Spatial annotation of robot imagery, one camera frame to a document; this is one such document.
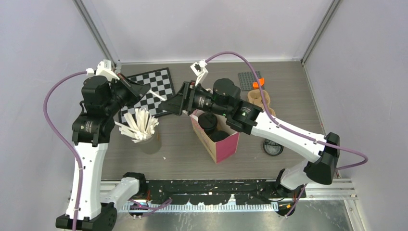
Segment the paper cakes gift bag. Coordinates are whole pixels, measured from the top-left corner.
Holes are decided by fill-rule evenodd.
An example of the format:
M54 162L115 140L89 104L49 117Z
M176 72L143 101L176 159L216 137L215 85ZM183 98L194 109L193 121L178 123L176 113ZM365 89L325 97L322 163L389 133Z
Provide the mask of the paper cakes gift bag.
M191 117L192 128L213 161L218 164L236 153L240 134L226 125L226 118L217 115L217 126L204 129L199 117L204 112L194 111Z

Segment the white paper straw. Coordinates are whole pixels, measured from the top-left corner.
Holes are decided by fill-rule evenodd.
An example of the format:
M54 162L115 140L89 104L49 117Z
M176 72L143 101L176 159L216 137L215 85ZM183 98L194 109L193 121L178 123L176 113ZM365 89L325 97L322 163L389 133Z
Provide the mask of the white paper straw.
M152 90L149 90L149 93L151 93L154 97L158 98L160 101L166 101L166 98L160 96L159 94L155 93Z

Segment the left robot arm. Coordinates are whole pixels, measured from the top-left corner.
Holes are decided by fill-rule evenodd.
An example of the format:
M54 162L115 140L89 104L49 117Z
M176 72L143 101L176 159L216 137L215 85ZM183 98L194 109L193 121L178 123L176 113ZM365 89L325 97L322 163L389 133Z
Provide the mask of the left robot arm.
M125 173L106 195L101 195L101 177L114 116L125 106L138 103L149 91L148 85L125 78L87 78L81 89L81 113L72 125L75 151L73 191L66 212L56 219L59 229L110 231L118 210L132 197L142 199L148 185L142 173Z

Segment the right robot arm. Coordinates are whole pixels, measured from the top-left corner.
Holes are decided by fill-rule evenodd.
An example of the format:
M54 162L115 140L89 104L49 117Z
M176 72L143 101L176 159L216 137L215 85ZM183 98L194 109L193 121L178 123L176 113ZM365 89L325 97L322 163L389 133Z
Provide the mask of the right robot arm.
M276 178L275 193L288 197L309 182L332 184L339 158L334 148L339 136L309 132L279 120L261 107L241 99L241 90L227 78L218 79L213 92L195 82L184 82L177 94L159 104L159 108L180 116L195 110L224 116L226 125L236 132L262 137L289 148L305 158L300 164L283 169Z

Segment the black white chessboard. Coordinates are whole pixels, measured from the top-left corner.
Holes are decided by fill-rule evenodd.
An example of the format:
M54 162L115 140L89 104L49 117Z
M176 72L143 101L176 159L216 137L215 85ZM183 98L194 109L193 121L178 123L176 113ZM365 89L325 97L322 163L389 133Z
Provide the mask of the black white chessboard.
M168 67L157 69L150 72L135 74L127 77L129 80L143 84L149 85L151 90L163 97L165 100L173 97L175 90L173 86L173 81L171 78L170 70ZM125 113L130 113L132 116L135 116L135 110L137 108L147 110L152 116L160 117L168 115L169 112L159 108L161 100L154 96L152 93L147 93L141 101L139 101L133 107L124 107L118 113L118 122L126 124L124 117Z

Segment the silver tin can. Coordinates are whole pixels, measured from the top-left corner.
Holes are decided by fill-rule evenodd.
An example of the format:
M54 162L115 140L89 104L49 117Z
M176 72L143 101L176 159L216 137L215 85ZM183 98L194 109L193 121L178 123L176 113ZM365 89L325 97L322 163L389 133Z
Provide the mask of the silver tin can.
M149 139L139 142L138 146L145 154L155 154L159 152L162 147L160 132L156 132Z

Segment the grey lego baseplate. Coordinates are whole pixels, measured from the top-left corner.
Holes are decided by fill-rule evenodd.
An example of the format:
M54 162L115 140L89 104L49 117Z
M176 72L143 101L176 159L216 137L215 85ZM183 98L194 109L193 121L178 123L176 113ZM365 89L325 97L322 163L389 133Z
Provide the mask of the grey lego baseplate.
M251 91L259 88L256 78L252 72L238 73L238 79L241 91Z

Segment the brown cardboard cup carrier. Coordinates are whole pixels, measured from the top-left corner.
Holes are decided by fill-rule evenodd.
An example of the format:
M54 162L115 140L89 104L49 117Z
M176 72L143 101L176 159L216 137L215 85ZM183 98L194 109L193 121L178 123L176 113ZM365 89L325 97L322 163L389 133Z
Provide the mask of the brown cardboard cup carrier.
M268 106L269 112L274 117L276 117L275 111L270 107L271 99L270 99L269 94L265 90L262 90L262 93L263 93L264 98L266 100L266 105ZM265 107L264 107L263 102L262 102L261 92L260 92L259 89L249 91L248 94L247 94L247 98L248 98L249 103L252 103L252 104L254 104L256 106L259 106L265 111Z

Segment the orange plastic piece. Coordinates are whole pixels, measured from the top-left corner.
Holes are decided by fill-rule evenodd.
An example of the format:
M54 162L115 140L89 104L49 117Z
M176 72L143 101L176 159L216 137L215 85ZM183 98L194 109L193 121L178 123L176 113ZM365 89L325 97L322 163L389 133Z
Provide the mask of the orange plastic piece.
M264 78L259 78L258 81L253 82L253 89L263 88L265 80Z

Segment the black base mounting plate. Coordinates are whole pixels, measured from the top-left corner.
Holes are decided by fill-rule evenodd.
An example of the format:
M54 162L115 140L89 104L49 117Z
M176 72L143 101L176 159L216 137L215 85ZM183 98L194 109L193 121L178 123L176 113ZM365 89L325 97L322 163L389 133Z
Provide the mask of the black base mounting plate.
M237 205L266 205L271 202L298 198L303 187L294 191L277 188L275 180L149 180L131 200L171 205L225 205L235 200Z

